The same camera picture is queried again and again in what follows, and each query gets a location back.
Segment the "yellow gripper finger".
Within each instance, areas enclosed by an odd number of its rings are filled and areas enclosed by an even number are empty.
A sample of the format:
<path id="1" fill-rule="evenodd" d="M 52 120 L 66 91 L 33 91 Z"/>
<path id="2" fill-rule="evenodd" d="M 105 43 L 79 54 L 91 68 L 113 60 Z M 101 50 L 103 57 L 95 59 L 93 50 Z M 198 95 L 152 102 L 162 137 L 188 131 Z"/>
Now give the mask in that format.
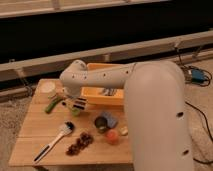
<path id="1" fill-rule="evenodd" d="M 67 98 L 65 99 L 65 103 L 66 103 L 66 106 L 67 106 L 67 107 L 72 107 L 72 106 L 74 105 L 74 103 L 75 103 L 75 100 L 72 99 L 72 98 L 67 97 Z"/>

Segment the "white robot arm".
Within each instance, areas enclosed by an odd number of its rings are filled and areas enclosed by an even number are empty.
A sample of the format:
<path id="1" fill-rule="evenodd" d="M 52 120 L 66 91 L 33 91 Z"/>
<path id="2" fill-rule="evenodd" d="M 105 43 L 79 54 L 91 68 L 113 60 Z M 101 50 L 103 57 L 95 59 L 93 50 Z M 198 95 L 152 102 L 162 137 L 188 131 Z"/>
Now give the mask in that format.
<path id="1" fill-rule="evenodd" d="M 84 87 L 123 91 L 134 171 L 194 171 L 185 77 L 177 64 L 135 62 L 89 70 L 75 60 L 60 81 L 72 98 Z"/>

